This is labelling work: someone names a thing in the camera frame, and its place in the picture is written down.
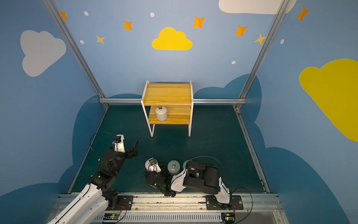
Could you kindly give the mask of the grey-green tea canister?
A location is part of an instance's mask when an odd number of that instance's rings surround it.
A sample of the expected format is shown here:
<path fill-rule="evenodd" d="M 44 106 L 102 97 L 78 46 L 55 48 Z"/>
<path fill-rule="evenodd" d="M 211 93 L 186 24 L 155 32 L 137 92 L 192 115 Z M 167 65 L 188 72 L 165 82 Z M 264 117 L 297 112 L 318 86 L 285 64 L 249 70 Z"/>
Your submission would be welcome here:
<path fill-rule="evenodd" d="M 184 163 L 183 163 L 183 169 L 185 170 L 186 169 L 186 165 L 188 163 L 189 160 L 185 160 Z"/>
<path fill-rule="evenodd" d="M 171 176 L 180 173 L 180 163 L 177 160 L 172 160 L 167 165 L 168 172 Z"/>

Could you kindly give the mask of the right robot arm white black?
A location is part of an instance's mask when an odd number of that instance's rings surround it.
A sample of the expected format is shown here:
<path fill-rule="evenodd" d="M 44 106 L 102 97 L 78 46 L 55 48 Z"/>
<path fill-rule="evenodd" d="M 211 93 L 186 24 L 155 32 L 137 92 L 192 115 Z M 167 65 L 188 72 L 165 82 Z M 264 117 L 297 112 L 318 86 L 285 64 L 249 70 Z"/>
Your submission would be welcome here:
<path fill-rule="evenodd" d="M 165 197 L 175 197 L 184 189 L 192 189 L 215 196 L 221 204 L 230 203 L 230 190 L 214 165 L 193 160 L 186 160 L 183 166 L 176 160 L 165 165 L 153 157 L 145 162 L 145 169 L 147 183 Z"/>

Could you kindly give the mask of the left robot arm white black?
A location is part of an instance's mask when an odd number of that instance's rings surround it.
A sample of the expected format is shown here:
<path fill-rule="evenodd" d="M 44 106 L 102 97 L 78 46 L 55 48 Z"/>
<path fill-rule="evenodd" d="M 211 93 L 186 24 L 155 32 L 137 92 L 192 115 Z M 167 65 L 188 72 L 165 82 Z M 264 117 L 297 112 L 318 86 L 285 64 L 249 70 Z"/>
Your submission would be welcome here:
<path fill-rule="evenodd" d="M 138 156 L 139 142 L 125 150 L 124 141 L 114 140 L 99 160 L 100 166 L 76 198 L 57 214 L 50 224 L 89 224 L 108 207 L 116 207 L 118 191 L 112 188 L 126 159 Z"/>

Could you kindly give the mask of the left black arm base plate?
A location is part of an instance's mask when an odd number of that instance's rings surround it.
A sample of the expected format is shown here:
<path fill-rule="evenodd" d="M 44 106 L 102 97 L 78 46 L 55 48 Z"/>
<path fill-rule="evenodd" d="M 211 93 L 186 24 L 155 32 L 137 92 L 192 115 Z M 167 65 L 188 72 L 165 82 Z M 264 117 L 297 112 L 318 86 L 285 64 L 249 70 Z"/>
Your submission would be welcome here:
<path fill-rule="evenodd" d="M 132 195 L 117 195 L 113 199 L 109 200 L 109 207 L 107 210 L 116 210 L 121 209 L 131 210 L 133 204 L 134 196 Z"/>

